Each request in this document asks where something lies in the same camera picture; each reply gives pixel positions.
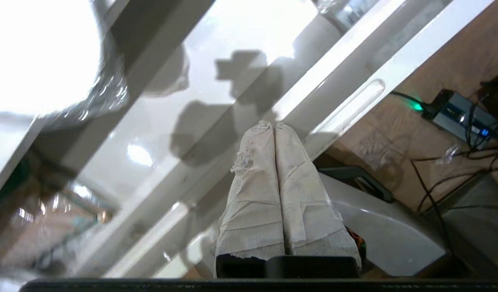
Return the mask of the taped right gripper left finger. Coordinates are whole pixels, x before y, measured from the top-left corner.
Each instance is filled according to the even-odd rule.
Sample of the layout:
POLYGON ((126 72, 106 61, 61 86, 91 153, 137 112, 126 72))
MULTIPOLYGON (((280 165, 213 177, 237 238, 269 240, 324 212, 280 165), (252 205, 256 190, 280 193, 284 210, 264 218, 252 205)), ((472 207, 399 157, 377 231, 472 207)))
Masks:
POLYGON ((269 260, 285 254, 275 154, 271 123, 260 121, 244 133, 219 220, 217 257, 269 260))

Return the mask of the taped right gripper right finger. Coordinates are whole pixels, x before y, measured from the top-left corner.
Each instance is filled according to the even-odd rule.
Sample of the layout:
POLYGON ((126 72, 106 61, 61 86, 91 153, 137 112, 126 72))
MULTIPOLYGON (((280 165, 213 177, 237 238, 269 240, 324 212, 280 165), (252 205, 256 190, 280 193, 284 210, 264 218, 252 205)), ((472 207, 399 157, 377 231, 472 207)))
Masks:
POLYGON ((295 130, 275 125, 276 170, 288 252, 294 256, 362 259, 295 130))

